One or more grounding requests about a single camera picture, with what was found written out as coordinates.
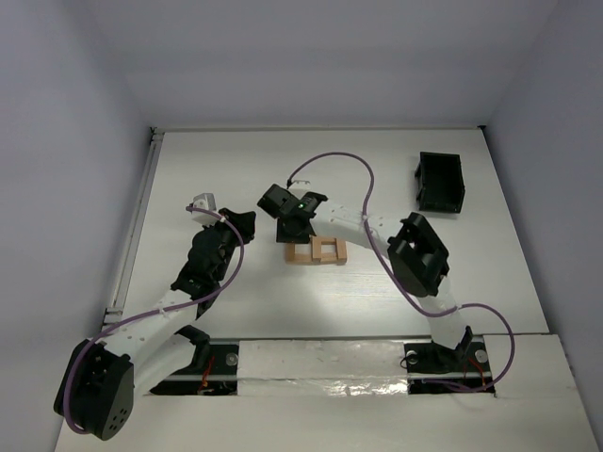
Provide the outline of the black plastic bin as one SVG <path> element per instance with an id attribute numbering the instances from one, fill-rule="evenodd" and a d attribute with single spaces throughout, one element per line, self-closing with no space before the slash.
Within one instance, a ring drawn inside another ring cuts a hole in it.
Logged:
<path id="1" fill-rule="evenodd" d="M 416 202 L 421 211 L 461 213 L 465 185 L 458 154 L 420 152 L 415 179 Z"/>

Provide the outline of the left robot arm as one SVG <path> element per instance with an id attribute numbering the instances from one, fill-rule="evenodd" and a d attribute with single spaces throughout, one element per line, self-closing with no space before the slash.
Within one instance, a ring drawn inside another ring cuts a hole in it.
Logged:
<path id="1" fill-rule="evenodd" d="M 208 218 L 167 291 L 147 310 L 124 317 L 80 342 L 62 377 L 54 411 L 71 431 L 112 439 L 136 401 L 171 374 L 205 369 L 210 338 L 194 323 L 240 271 L 255 235 L 254 211 L 187 210 Z"/>

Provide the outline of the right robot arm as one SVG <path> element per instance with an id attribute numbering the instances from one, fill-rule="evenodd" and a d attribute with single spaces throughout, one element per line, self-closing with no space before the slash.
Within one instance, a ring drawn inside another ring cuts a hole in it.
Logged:
<path id="1" fill-rule="evenodd" d="M 395 285 L 428 318 L 432 341 L 449 350 L 462 341 L 464 323 L 448 280 L 448 250 L 422 215 L 413 212 L 403 220 L 371 217 L 324 195 L 308 191 L 298 198 L 277 185 L 257 205 L 279 221 L 283 242 L 325 236 L 373 250 Z"/>

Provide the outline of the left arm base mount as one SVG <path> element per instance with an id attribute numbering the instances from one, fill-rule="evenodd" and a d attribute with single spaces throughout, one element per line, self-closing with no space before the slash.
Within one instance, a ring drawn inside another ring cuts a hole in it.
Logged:
<path id="1" fill-rule="evenodd" d="M 236 396 L 239 361 L 238 342 L 211 343 L 209 351 L 193 363 L 158 383 L 155 396 Z"/>

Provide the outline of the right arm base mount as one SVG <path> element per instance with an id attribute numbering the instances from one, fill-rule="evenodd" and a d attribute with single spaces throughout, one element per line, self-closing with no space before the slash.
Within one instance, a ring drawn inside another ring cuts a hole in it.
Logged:
<path id="1" fill-rule="evenodd" d="M 493 374 L 482 340 L 472 342 L 468 355 L 458 363 L 443 363 L 432 343 L 406 343 L 399 365 L 406 371 L 411 396 L 454 394 L 462 387 L 478 388 L 481 393 L 496 392 L 494 385 L 483 389 L 492 382 Z"/>

